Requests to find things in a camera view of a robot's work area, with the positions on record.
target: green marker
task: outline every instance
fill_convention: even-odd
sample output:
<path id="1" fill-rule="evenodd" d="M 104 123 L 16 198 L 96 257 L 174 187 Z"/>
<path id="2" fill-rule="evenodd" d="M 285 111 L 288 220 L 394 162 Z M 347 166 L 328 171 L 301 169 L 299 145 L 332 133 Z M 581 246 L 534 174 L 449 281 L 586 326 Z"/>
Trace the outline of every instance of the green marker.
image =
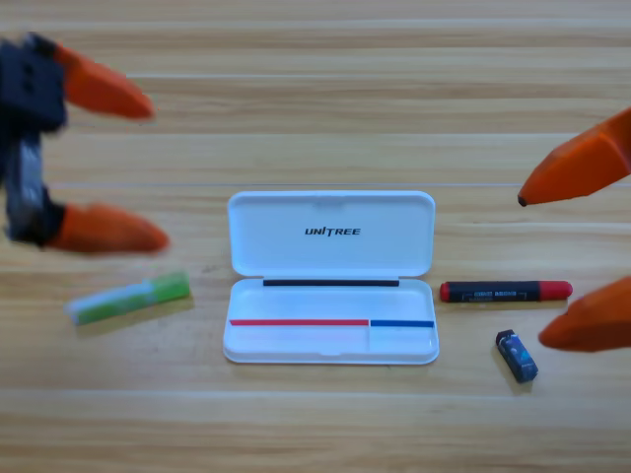
<path id="1" fill-rule="evenodd" d="M 189 295 L 188 276 L 178 272 L 78 299 L 65 310 L 75 325 L 84 325 Z"/>

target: green cap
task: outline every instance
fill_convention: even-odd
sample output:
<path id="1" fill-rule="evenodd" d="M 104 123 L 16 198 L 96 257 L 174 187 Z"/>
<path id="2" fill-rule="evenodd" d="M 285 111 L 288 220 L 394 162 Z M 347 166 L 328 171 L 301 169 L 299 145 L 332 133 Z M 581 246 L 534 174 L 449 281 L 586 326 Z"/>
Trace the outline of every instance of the green cap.
<path id="1" fill-rule="evenodd" d="M 190 295 L 188 275 L 184 272 L 166 274 L 149 282 L 154 287 L 153 296 L 156 298 L 157 304 L 186 298 Z"/>

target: eraser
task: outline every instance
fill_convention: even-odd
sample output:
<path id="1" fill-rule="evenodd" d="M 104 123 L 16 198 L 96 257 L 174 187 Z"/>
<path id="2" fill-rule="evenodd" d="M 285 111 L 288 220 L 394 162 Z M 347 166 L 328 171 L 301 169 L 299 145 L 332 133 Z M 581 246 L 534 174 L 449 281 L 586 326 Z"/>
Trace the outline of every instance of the eraser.
<path id="1" fill-rule="evenodd" d="M 530 353 L 513 330 L 499 332 L 495 345 L 519 383 L 532 381 L 538 368 Z"/>

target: orange fingertip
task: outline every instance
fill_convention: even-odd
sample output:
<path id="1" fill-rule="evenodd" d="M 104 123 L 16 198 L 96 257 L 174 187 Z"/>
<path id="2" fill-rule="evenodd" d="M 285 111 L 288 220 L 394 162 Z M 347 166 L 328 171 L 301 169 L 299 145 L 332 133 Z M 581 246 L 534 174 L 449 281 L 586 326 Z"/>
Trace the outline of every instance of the orange fingertip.
<path id="1" fill-rule="evenodd" d="M 154 117 L 151 100 L 124 75 L 57 45 L 55 59 L 66 68 L 66 99 L 86 110 L 134 120 Z"/>
<path id="2" fill-rule="evenodd" d="M 105 204 L 68 205 L 59 235 L 47 246 L 75 253 L 156 253 L 169 237 L 148 220 Z"/>
<path id="3" fill-rule="evenodd" d="M 538 338 L 548 348 L 573 352 L 631 347 L 631 278 L 573 302 Z"/>
<path id="4" fill-rule="evenodd" d="M 554 149 L 520 190 L 521 205 L 591 195 L 631 173 L 631 109 Z"/>

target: unitree logo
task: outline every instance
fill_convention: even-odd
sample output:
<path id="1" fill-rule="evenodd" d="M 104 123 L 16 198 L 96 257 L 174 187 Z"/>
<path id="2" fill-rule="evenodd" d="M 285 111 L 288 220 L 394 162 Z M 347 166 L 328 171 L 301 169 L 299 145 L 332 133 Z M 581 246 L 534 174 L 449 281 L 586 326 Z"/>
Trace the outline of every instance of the unitree logo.
<path id="1" fill-rule="evenodd" d="M 330 237 L 332 235 L 358 235 L 361 229 L 328 229 L 322 227 L 321 229 L 305 229 L 305 235 L 326 235 Z"/>

